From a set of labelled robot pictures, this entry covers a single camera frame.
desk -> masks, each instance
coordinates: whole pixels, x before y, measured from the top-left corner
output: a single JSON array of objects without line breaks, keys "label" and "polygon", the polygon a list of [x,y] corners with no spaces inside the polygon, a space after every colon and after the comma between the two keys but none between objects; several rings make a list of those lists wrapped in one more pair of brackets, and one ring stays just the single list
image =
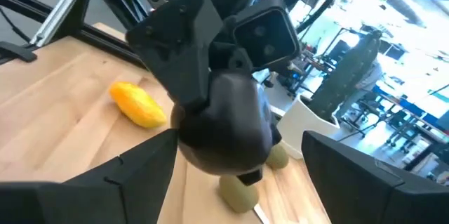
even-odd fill
[{"label": "desk", "polygon": [[[98,28],[123,38],[105,25]],[[147,130],[124,117],[107,89],[114,81],[143,87],[166,114],[173,103],[149,73],[72,37],[36,51],[32,63],[0,66],[0,180],[63,182],[168,128]],[[260,223],[235,214],[217,195],[218,177],[178,153],[159,223]],[[272,223],[330,223],[303,161],[257,184]]]},{"label": "desk", "polygon": [[304,55],[304,61],[308,63],[308,65],[305,67],[304,71],[305,73],[301,75],[300,80],[297,83],[297,86],[294,88],[294,92],[296,93],[299,88],[304,88],[302,84],[307,79],[307,77],[310,75],[311,71],[316,68],[319,71],[325,72],[327,74],[331,73],[332,71],[327,67],[326,64],[321,64],[319,61],[316,61],[312,57],[308,55]]},{"label": "desk", "polygon": [[380,103],[380,101],[382,100],[388,100],[390,103],[392,103],[393,105],[386,111],[386,113],[390,112],[391,109],[393,109],[393,107],[397,106],[397,105],[401,105],[400,101],[401,98],[394,98],[392,94],[390,94],[390,92],[386,91],[384,88],[385,86],[387,86],[385,83],[383,83],[382,81],[378,81],[376,83],[376,85],[373,88],[373,92],[376,93],[379,97],[380,100],[378,100],[378,102]]},{"label": "desk", "polygon": [[[403,110],[408,112],[410,114],[410,118],[407,119],[407,121],[398,129],[396,129],[387,139],[387,143],[391,143],[392,147],[396,146],[396,141],[401,139],[401,137],[403,137],[407,131],[409,129],[411,129],[414,125],[416,125],[416,123],[418,121],[422,122],[425,126],[428,126],[431,129],[435,129],[437,130],[439,133],[441,133],[441,135],[445,135],[444,132],[442,132],[440,129],[436,128],[435,126],[431,125],[430,123],[428,123],[427,121],[423,120],[423,118],[421,118],[422,114],[420,116],[416,115],[415,112],[410,111],[407,107],[409,108],[413,108],[411,110],[419,110],[421,112],[425,112],[423,110],[421,110],[419,107],[417,107],[416,105],[410,104],[408,103],[406,100],[401,100],[401,99],[397,99],[397,98],[392,98],[383,88],[381,88],[380,86],[376,86],[377,88],[374,88],[374,92],[376,92],[378,94],[378,96],[382,99],[388,100],[389,102],[391,102],[393,105],[387,110],[387,114],[391,111],[391,109],[394,106],[401,106],[403,107]],[[435,136],[433,133],[431,133],[430,131],[421,128],[420,126],[418,126],[418,129],[421,131],[420,133],[425,134],[428,138],[430,138],[431,140],[433,140],[435,143],[444,143],[445,141],[437,136]],[[401,150],[403,150],[405,153],[408,153],[408,147],[410,147],[413,143],[412,142],[406,142],[404,143],[404,145],[401,147]]]},{"label": "desk", "polygon": [[376,86],[381,90],[382,94],[390,95],[393,97],[400,97],[402,96],[402,92],[396,90],[395,88],[391,87],[389,84],[382,81],[377,81]]}]

cable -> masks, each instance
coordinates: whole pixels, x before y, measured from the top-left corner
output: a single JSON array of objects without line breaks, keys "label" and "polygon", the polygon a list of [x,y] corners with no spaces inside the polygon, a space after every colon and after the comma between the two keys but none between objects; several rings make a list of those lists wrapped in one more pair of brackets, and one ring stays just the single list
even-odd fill
[{"label": "cable", "polygon": [[[448,86],[449,86],[449,84],[446,84],[445,86],[439,88],[438,90],[432,91],[431,93],[426,94],[424,97],[420,98],[420,100],[421,100],[421,99],[424,99],[424,98],[427,98],[427,97],[429,97],[429,96],[431,96],[431,95],[433,95],[433,94],[435,94],[435,93],[437,93],[437,92],[443,90],[444,88],[446,88],[446,87],[448,87]],[[409,106],[411,106],[411,105],[414,105],[416,102],[417,102],[417,100],[416,100],[415,102],[409,104],[409,105],[406,105],[405,107],[402,107],[402,109],[400,109],[398,112],[404,111],[405,109],[407,109],[407,107],[409,107]],[[370,127],[372,127],[372,126],[377,125],[379,122],[386,121],[387,119],[392,118],[392,117],[393,117],[395,114],[397,114],[398,112],[395,112],[394,114],[392,114],[392,115],[389,116],[389,117],[385,117],[385,118],[383,118],[383,119],[380,119],[378,122],[376,122],[376,123],[374,123],[374,124],[371,124],[370,126],[367,126],[367,127],[363,128],[363,129],[360,129],[360,130],[357,131],[357,132],[350,133],[348,136],[345,136],[345,137],[343,137],[343,138],[337,140],[337,142],[341,142],[341,141],[343,141],[343,140],[348,139],[348,138],[351,137],[351,136],[355,136],[357,133],[363,132],[363,131],[365,131],[366,129],[369,129]]]},{"label": "cable", "polygon": [[325,0],[324,3],[312,14],[304,23],[302,23],[299,27],[296,28],[296,33],[304,31],[309,25],[311,25],[321,14],[323,14],[324,10],[327,9],[333,0]]},{"label": "cable", "polygon": [[20,30],[18,27],[16,27],[14,25],[14,23],[8,18],[6,13],[3,11],[2,7],[0,7],[0,14],[2,14],[2,16],[5,18],[6,22],[11,26],[11,28],[13,29],[13,32],[15,32],[18,36],[20,36],[20,38],[24,39],[27,43],[29,43],[29,41],[31,41],[31,39],[24,32],[22,32],[22,30]]}]

black chair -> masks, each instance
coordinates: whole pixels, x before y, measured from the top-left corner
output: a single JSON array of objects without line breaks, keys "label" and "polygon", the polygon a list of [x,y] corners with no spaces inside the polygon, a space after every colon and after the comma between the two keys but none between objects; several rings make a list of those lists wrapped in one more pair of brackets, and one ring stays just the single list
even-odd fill
[{"label": "black chair", "polygon": [[[348,120],[344,117],[340,119],[341,121],[350,125],[352,130],[358,131],[362,135],[362,138],[365,138],[366,133],[369,130],[375,128],[377,126],[377,124],[381,121],[383,116],[385,115],[384,107],[375,101],[376,97],[377,97],[377,94],[375,94],[375,93],[367,93],[362,99],[357,101],[357,105],[358,105],[359,109],[357,109],[358,114],[354,120]],[[377,117],[377,121],[373,125],[371,125],[371,127],[369,129],[365,129],[362,131],[360,129],[358,121],[362,121],[362,122],[367,121],[369,114],[374,114]]]}]

chair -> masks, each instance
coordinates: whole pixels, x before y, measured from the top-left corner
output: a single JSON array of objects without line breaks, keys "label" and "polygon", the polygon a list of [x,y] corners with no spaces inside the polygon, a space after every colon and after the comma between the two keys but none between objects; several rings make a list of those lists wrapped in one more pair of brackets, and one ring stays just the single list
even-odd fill
[{"label": "chair", "polygon": [[409,103],[408,101],[403,101],[401,104],[410,113],[409,118],[404,121],[404,123],[397,128],[397,131],[393,133],[386,143],[389,143],[392,147],[396,147],[396,142],[404,137],[406,141],[401,146],[401,151],[405,153],[409,152],[409,149],[414,145],[413,139],[419,134],[419,130],[416,126],[416,117],[422,117],[425,111],[416,106],[415,104]]},{"label": "chair", "polygon": [[[362,138],[365,138],[366,132],[369,130],[375,128],[377,124],[380,122],[381,118],[384,116],[384,107],[376,102],[376,93],[367,93],[364,95],[362,99],[357,101],[357,105],[359,107],[358,109],[358,115],[354,120],[348,120],[346,118],[341,118],[341,120],[348,125],[351,126],[351,128],[354,130],[357,130],[359,133],[361,133]],[[377,117],[377,121],[370,127],[370,129],[362,131],[360,129],[360,126],[357,124],[359,120],[367,120],[369,114],[374,114]]]}]

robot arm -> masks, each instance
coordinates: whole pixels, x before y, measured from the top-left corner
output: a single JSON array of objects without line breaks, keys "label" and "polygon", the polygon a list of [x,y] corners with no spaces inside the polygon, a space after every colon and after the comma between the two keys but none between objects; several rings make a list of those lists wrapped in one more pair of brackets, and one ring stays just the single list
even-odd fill
[{"label": "robot arm", "polygon": [[247,185],[259,181],[281,137],[251,73],[299,53],[286,10],[292,0],[261,0],[232,15],[220,10],[220,0],[149,0],[149,13],[138,0],[132,6],[105,1],[183,113],[177,131],[184,156],[205,172],[235,175]]}]

